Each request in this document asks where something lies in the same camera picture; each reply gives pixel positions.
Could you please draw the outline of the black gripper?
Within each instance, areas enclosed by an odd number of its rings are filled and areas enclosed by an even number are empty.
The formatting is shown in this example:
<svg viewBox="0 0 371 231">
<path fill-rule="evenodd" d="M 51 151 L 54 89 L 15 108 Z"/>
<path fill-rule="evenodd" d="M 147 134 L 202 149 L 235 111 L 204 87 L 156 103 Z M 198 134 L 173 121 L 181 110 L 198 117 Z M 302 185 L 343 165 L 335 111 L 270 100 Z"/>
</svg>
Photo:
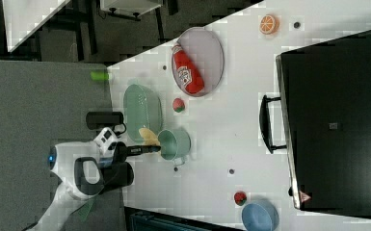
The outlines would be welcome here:
<svg viewBox="0 0 371 231">
<path fill-rule="evenodd" d="M 123 163 L 128 157 L 137 155 L 160 155 L 161 151 L 149 151 L 149 150 L 161 150 L 159 145 L 132 145 L 126 146 L 122 141 L 119 141 L 114 150 L 113 163 Z"/>
</svg>

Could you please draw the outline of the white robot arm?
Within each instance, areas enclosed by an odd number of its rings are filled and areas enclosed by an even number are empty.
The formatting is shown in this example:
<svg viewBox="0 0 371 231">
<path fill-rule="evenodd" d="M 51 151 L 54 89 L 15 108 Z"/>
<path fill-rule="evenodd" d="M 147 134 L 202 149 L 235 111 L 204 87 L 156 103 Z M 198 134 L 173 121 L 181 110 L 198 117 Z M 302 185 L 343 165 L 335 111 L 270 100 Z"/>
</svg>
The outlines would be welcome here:
<svg viewBox="0 0 371 231">
<path fill-rule="evenodd" d="M 91 199 L 133 183 L 134 170 L 127 158 L 160 150 L 157 143 L 128 146 L 109 127 L 91 141 L 54 145 L 48 163 L 60 184 L 40 220 L 22 231 L 61 231 L 70 215 Z"/>
</svg>

